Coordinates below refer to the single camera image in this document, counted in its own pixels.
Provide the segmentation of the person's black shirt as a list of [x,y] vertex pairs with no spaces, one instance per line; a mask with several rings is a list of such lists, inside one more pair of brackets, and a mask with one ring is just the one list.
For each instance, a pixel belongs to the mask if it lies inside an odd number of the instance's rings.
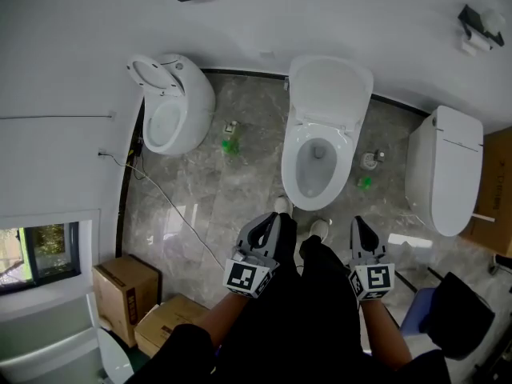
[[311,342],[282,344],[283,349],[268,362],[244,366],[229,360],[228,346],[215,355],[203,328],[182,324],[128,384],[452,384],[439,350],[392,370],[362,351],[355,356],[336,355],[329,361]]

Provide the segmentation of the white oval loose lid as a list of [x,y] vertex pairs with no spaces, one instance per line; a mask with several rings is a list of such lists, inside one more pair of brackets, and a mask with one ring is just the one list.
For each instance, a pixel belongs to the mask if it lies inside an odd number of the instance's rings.
[[106,373],[100,378],[100,384],[125,384],[134,374],[134,370],[126,352],[116,340],[104,329],[97,329],[98,348],[102,366]]

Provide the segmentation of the white toilet lid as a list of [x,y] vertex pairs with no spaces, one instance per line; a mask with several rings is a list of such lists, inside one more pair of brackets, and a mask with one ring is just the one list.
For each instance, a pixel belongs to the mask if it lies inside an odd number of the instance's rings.
[[366,116],[374,76],[351,60],[303,55],[290,64],[289,84],[297,120],[354,132]]

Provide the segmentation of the white egg-shaped toilet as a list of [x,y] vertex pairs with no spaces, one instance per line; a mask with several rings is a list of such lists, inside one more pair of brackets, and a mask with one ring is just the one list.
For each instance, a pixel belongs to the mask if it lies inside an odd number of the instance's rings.
[[185,154],[206,137],[214,116],[214,89],[204,73],[183,55],[164,54],[158,62],[181,85],[184,95],[144,94],[143,140],[156,154]]

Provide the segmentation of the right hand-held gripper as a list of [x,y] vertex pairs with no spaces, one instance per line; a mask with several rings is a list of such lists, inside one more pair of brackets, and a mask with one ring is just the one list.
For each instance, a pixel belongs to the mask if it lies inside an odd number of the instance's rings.
[[381,299],[394,289],[395,264],[384,255],[386,241],[379,228],[362,216],[351,222],[350,249],[349,282],[358,301]]

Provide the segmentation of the white egg-shaped toilet seat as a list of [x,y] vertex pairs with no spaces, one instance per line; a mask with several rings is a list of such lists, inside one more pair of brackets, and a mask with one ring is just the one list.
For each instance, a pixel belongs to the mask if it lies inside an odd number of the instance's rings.
[[163,65],[145,55],[133,56],[126,66],[132,79],[145,92],[159,96],[182,97],[182,84]]

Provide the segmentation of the white closed-lid toilet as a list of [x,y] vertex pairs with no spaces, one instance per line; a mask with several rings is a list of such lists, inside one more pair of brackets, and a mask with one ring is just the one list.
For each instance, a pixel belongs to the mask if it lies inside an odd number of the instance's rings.
[[482,160],[482,123],[447,106],[438,106],[410,134],[405,196],[427,228],[445,237],[465,229],[477,201]]

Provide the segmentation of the person's black trousers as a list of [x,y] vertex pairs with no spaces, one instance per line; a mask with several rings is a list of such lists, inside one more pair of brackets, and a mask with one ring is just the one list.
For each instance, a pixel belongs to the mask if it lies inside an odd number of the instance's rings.
[[287,213],[279,219],[277,273],[228,333],[215,379],[356,382],[368,359],[348,269],[316,235],[298,246],[296,221]]

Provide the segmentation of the blue chair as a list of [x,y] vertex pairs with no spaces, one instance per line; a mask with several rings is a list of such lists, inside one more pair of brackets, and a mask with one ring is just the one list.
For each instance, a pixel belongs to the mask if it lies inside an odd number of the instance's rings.
[[404,337],[426,335],[430,338],[430,311],[437,287],[417,289],[402,274],[395,271],[395,276],[413,293],[413,301],[399,327]]

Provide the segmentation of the dark-framed window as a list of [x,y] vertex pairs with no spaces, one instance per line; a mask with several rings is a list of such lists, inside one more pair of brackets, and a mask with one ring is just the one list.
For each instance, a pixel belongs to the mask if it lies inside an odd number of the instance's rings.
[[79,223],[0,229],[0,296],[81,274]]

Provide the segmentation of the large brown cardboard box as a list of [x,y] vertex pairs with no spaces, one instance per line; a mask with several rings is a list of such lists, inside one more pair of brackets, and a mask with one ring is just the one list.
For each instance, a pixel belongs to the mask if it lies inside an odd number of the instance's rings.
[[512,258],[512,126],[484,136],[481,183],[474,213],[460,237]]

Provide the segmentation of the person's right white shoe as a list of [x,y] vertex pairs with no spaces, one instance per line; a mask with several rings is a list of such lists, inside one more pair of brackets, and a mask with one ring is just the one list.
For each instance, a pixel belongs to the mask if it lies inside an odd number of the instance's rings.
[[329,233],[329,223],[323,219],[316,220],[310,227],[309,236],[319,237],[324,242]]

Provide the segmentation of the person's left forearm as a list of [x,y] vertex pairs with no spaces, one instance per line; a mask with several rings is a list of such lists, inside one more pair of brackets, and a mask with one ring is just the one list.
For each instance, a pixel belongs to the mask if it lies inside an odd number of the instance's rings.
[[197,325],[208,333],[214,348],[220,347],[249,300],[246,296],[228,293],[199,319]]

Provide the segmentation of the black bag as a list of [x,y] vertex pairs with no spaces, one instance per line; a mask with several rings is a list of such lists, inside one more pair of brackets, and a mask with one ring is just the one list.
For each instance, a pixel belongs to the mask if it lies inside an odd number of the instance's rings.
[[446,358],[463,360],[482,343],[495,312],[458,276],[449,272],[435,288],[427,315],[419,323]]

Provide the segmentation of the white toilet paper roll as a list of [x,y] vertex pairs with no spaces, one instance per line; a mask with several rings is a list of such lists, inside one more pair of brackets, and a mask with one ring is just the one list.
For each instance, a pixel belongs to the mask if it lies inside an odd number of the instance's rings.
[[461,48],[465,53],[473,57],[478,52],[492,51],[492,45],[488,40],[475,32],[471,32],[469,35],[464,34],[462,36]]
[[498,34],[506,27],[504,16],[496,10],[486,10],[481,14],[484,29],[491,34]]

